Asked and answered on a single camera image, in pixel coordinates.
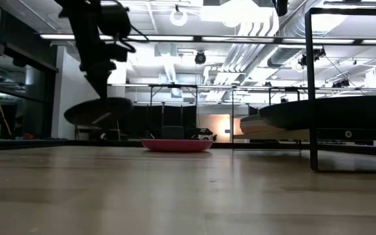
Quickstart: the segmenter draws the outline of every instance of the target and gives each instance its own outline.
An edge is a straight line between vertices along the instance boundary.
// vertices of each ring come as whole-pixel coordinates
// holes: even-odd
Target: black metal frame
[[[197,97],[198,97],[198,87],[197,87],[197,85],[179,85],[179,84],[150,84],[149,85],[149,87],[150,87],[150,100],[149,100],[149,114],[148,114],[148,126],[149,126],[149,133],[148,133],[148,135],[149,135],[149,137],[151,137],[150,136],[150,120],[151,120],[151,111],[152,111],[152,101],[153,101],[153,97],[156,95],[156,93],[158,93],[163,87],[167,87],[167,88],[179,88],[179,89],[181,89],[181,88],[184,88],[184,87],[186,87],[186,88],[194,88],[194,89],[196,89],[196,91],[195,91],[195,106],[198,106],[198,99],[197,99]],[[155,87],[159,87],[160,89],[158,90],[158,91],[156,91],[155,93],[153,93],[153,88],[155,88]],[[166,102],[163,102],[163,101],[161,101],[161,103],[162,103],[162,120],[161,120],[161,123],[162,123],[162,127],[163,127],[163,123],[164,123],[164,113],[165,113],[165,103]],[[182,108],[182,106],[181,106],[181,125],[183,125],[183,118],[182,118],[182,111],[183,110],[183,108]]]
[[[313,61],[313,28],[311,17],[315,14],[340,14],[349,16],[376,16],[376,9],[340,9],[340,8],[311,8],[305,14],[305,43],[307,51],[307,82],[308,98],[312,115],[310,123],[310,167],[316,172],[369,172],[376,173],[376,170],[323,170],[319,168],[318,139],[330,140],[376,140],[376,130],[356,129],[318,129],[315,120],[317,119],[317,105],[315,102],[315,73]]]

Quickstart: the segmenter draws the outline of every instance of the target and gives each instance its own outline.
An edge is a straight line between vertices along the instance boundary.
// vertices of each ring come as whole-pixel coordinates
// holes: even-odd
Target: ductwork
[[[304,38],[306,36],[306,25],[304,18],[306,12],[310,8],[320,5],[322,3],[323,0],[308,0],[306,3],[304,3],[301,9],[299,9],[296,12],[296,14],[291,18],[291,20],[282,29],[279,30],[278,37]],[[333,27],[321,27],[323,29],[319,31],[316,31],[317,28],[315,27],[313,30],[313,36],[323,37],[335,26],[336,25],[334,25]],[[273,69],[280,68],[284,66],[288,60],[290,60],[296,54],[300,53],[301,50],[302,49],[297,48],[280,48],[276,45],[265,45],[259,56],[255,59],[255,61],[252,64],[250,64],[246,72],[247,77],[251,75],[251,73],[257,66],[271,67]]]

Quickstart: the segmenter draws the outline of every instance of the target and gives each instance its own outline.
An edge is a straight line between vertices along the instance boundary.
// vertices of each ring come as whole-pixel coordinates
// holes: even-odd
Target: ceiling pipe
[[[263,37],[265,35],[275,35],[276,31],[278,31],[279,29],[278,25],[279,18],[277,17],[276,11],[274,9],[274,11],[272,12],[272,24],[270,22],[268,22],[267,24],[264,23],[264,26],[258,35],[260,37]],[[258,53],[263,49],[263,47],[264,45],[254,45],[252,53],[250,53],[245,59],[245,61],[242,63],[242,67],[240,68],[242,72],[247,68],[248,65],[252,63],[253,59],[256,58],[256,56],[258,56]]]
[[[238,36],[248,36],[253,28],[253,24],[250,22],[241,23]],[[231,64],[237,59],[237,56],[241,49],[243,48],[243,44],[234,44],[228,53],[228,56],[223,63],[222,69],[224,71],[230,71]]]
[[[261,25],[262,24],[264,25],[264,23],[260,23],[260,22],[253,23],[253,28],[252,28],[252,31],[250,32],[249,36],[256,36],[261,31],[261,29],[262,29]],[[242,51],[241,51],[240,56],[229,67],[229,70],[232,71],[232,72],[240,72],[240,67],[241,67],[240,65],[244,61],[245,57],[251,53],[254,45],[252,45],[252,44],[247,44],[247,45],[242,44],[241,46],[243,46],[244,49],[243,50],[241,49]]]
[[[306,1],[300,10],[297,10],[294,16],[290,18],[290,21],[284,25],[279,31],[277,36],[279,37],[300,37],[304,38],[306,35],[306,26],[304,16],[306,12],[319,4],[322,4],[323,0],[308,0]],[[313,31],[314,37],[323,37],[330,30]],[[260,55],[252,62],[246,71],[246,78],[250,77],[256,66],[262,64],[262,60],[266,59],[271,53],[272,55],[267,59],[265,64],[271,68],[277,68],[284,66],[292,57],[300,53],[302,49],[296,48],[280,48],[276,45],[265,45]]]

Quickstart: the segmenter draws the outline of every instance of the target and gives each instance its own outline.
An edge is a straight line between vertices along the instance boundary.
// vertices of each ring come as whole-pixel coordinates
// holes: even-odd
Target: pink bowl
[[[142,140],[145,148],[158,152],[196,153],[209,149],[211,140],[163,140],[145,139]]]

